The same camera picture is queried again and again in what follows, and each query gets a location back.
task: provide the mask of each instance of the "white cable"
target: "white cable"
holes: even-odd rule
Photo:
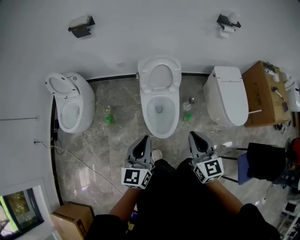
[[[36,143],[42,143],[46,148],[51,148],[51,147],[54,147],[54,148],[58,148],[58,149],[61,149],[61,150],[64,150],[65,152],[71,154],[73,157],[75,157],[79,162],[83,163],[85,166],[87,166],[82,160],[80,160],[78,157],[76,157],[73,153],[63,149],[63,148],[60,148],[60,147],[57,147],[57,146],[53,146],[53,145],[50,145],[50,147],[47,147],[43,142],[36,142]],[[91,169],[94,173],[98,174],[101,178],[103,178],[109,185],[111,185],[114,189],[116,189],[121,195],[123,195],[112,183],[110,183],[105,177],[103,177],[101,174],[99,174],[98,172],[94,171],[92,168],[90,168],[89,166],[87,166],[89,169]]]

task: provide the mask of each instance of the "toilet bowl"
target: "toilet bowl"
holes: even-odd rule
[[[248,119],[248,100],[237,67],[214,67],[203,86],[210,118],[223,126],[241,126]]]
[[[155,137],[167,138],[179,120],[180,62],[159,55],[140,60],[137,68],[145,123]]]
[[[77,73],[51,73],[45,81],[54,95],[60,128],[67,133],[88,129],[95,115],[95,94],[86,80]]]

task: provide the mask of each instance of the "toilet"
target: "toilet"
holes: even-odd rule
[[[137,68],[145,123],[155,137],[167,138],[179,120],[180,62],[159,55],[140,60]]]
[[[223,126],[241,126],[248,119],[248,100],[237,67],[214,67],[203,86],[210,118]]]
[[[60,128],[67,133],[88,129],[95,115],[95,94],[86,80],[77,73],[51,73],[45,81],[54,95]]]

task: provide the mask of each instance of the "baseboard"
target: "baseboard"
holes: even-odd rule
[[[181,73],[181,76],[195,76],[195,77],[208,77],[208,73]],[[114,80],[114,79],[122,79],[122,78],[133,78],[136,77],[135,74],[128,74],[128,75],[119,75],[119,76],[110,76],[110,77],[99,77],[99,78],[93,78],[88,79],[88,83],[96,83],[101,81],[107,81],[107,80]]]

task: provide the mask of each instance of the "person's arm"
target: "person's arm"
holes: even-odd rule
[[[243,206],[241,201],[229,192],[218,180],[208,182],[206,186],[229,214],[237,215],[240,212]]]
[[[128,222],[140,193],[140,189],[129,188],[109,214],[119,217],[124,223]]]

